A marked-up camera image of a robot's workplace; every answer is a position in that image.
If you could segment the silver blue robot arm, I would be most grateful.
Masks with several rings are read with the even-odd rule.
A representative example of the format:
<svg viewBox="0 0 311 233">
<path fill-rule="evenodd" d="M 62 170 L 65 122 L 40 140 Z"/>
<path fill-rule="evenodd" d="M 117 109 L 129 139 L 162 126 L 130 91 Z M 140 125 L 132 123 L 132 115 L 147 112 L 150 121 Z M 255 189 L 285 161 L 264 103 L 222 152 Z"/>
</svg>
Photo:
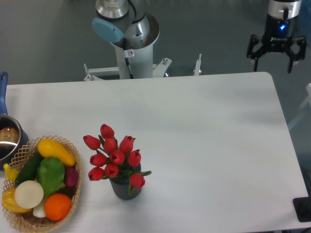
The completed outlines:
<svg viewBox="0 0 311 233">
<path fill-rule="evenodd" d="M 104 40 L 119 46 L 121 61 L 129 75 L 133 75 L 134 51 L 148 44 L 151 26 L 146 17 L 143 0 L 98 0 L 97 17 L 92 21 L 95 33 Z M 268 52 L 286 53 L 289 57 L 288 72 L 295 62 L 303 60 L 306 38 L 294 37 L 301 1 L 271 0 L 268 4 L 265 32 L 262 37 L 251 35 L 246 56 L 257 66 L 261 56 Z"/>
</svg>

